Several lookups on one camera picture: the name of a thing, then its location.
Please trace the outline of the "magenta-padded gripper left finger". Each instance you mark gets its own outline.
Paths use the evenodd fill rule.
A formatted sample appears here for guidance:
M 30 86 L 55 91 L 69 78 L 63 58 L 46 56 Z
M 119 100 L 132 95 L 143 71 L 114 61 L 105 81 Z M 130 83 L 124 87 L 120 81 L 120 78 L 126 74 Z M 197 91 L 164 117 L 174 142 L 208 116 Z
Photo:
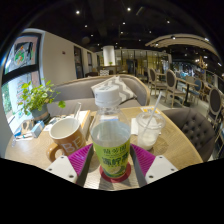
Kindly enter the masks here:
M 60 156 L 47 168 L 47 171 L 79 186 L 83 186 L 93 153 L 93 145 L 89 144 L 70 156 Z

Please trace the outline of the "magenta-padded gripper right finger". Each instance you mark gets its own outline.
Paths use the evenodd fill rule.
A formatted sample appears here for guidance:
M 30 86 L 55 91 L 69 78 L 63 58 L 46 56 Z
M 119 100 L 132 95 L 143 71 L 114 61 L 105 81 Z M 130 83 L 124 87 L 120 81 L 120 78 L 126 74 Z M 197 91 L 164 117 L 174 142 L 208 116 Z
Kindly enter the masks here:
M 130 146 L 130 154 L 140 186 L 150 184 L 177 171 L 177 168 L 165 156 L 155 156 L 134 144 Z

